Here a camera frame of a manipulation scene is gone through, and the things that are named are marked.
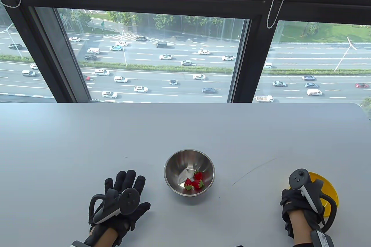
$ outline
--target street lamp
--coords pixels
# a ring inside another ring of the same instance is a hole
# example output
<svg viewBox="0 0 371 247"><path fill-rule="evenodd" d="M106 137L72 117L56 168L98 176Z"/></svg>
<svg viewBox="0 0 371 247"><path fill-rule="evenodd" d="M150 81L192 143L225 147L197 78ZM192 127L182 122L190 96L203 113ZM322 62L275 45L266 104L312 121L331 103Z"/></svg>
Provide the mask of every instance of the street lamp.
<svg viewBox="0 0 371 247"><path fill-rule="evenodd" d="M334 72L338 69L340 63L342 62L342 60L344 59L344 57L346 56L347 52L349 51L350 48L353 48L354 50L357 50L354 46L353 46L353 43L352 41L347 37L348 39L348 42L349 42L349 47L347 49L347 51L344 53L343 57L340 59L340 62L338 63L338 65L335 67L334 69Z"/></svg>
<svg viewBox="0 0 371 247"><path fill-rule="evenodd" d="M9 27L5 29L5 31L8 33L8 35L9 35L10 39L12 40L14 46L17 48L18 53L19 53L19 56L21 56L21 57L23 58L23 56L22 56L21 52L19 51L19 49L18 49L16 43L14 42L12 36L9 34L9 28L12 27L12 26L13 26L13 23L11 23L11 24L9 25Z"/></svg>

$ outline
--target glove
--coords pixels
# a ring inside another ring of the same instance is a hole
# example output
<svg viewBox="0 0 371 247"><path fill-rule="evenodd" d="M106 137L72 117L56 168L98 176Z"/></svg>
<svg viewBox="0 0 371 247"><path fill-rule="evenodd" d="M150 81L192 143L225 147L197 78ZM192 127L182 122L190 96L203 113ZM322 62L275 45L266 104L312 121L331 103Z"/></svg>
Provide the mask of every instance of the glove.
<svg viewBox="0 0 371 247"><path fill-rule="evenodd" d="M133 186L135 175L136 173L134 170L129 170L127 173L121 171L116 176L115 185L112 178L107 178L106 181L104 182L105 185L104 193L106 194L108 189L114 189L117 191L118 195L122 193L125 189L133 187L139 192L139 195L141 195L144 188L144 184L146 183L146 179L141 175L138 176ZM104 201L97 208L94 215L98 210L100 210L103 207L103 205ZM129 230L134 231L136 221L138 221L138 219L150 208L151 204L149 202L144 202L141 203L132 214L129 215L119 214L117 216L111 217L110 219L104 221L103 223L100 224L92 223L90 231L92 230L93 227L94 230L92 234L85 240L84 244L88 246L94 246L98 242L100 237L106 232L106 230L108 228L112 228L118 233L118 237L112 247L120 245L122 242L122 238L126 235L126 233Z"/></svg>
<svg viewBox="0 0 371 247"><path fill-rule="evenodd" d="M300 190L284 189L282 191L282 201L280 205L283 206L282 218L286 222L285 230L288 231L290 237L294 238L294 234L288 212L293 210L303 210L304 217L311 229L321 231L319 223L323 220L324 208L321 214L315 213Z"/></svg>

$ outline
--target window pane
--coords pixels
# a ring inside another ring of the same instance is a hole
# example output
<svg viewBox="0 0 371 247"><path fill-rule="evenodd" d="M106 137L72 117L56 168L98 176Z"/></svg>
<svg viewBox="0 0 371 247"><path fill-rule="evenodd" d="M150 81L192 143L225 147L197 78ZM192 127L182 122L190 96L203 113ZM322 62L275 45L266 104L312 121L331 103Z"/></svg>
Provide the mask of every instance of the window pane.
<svg viewBox="0 0 371 247"><path fill-rule="evenodd" d="M274 103L356 103L368 113L371 26L280 21L255 95Z"/></svg>
<svg viewBox="0 0 371 247"><path fill-rule="evenodd" d="M244 19L58 12L93 100L228 102Z"/></svg>
<svg viewBox="0 0 371 247"><path fill-rule="evenodd" d="M0 101L55 102L2 3L0 3Z"/></svg>

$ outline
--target yellow plate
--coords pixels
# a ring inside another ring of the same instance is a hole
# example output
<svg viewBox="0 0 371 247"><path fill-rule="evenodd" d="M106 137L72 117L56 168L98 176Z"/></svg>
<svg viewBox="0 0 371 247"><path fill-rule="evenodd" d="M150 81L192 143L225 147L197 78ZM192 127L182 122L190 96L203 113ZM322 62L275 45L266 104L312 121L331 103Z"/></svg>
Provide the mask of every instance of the yellow plate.
<svg viewBox="0 0 371 247"><path fill-rule="evenodd" d="M323 187L322 187L322 192L331 198L334 199L336 205L339 207L339 197L338 193L336 193L335 188L332 186L331 182L329 182L326 178L322 177L319 174L309 172L310 179L311 181L315 181L316 179L322 180L323 181ZM331 206L330 204L325 201L324 199L321 199L322 205L325 207L325 213L323 214L324 217L329 217L330 212L331 212Z"/></svg>

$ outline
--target stainless steel bowl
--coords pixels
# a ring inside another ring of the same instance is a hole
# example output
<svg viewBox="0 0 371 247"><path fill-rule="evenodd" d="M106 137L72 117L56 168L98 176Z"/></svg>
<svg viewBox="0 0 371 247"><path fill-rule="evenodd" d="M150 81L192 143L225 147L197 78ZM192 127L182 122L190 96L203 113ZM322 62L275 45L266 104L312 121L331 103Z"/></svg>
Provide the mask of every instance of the stainless steel bowl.
<svg viewBox="0 0 371 247"><path fill-rule="evenodd" d="M195 171L203 173L204 186L200 189L184 189L184 182L187 178L194 180L193 174ZM212 186L215 179L215 167L205 153L194 149L184 149L174 153L166 161L163 176L167 185L175 193L186 197L194 197L204 193Z"/></svg>

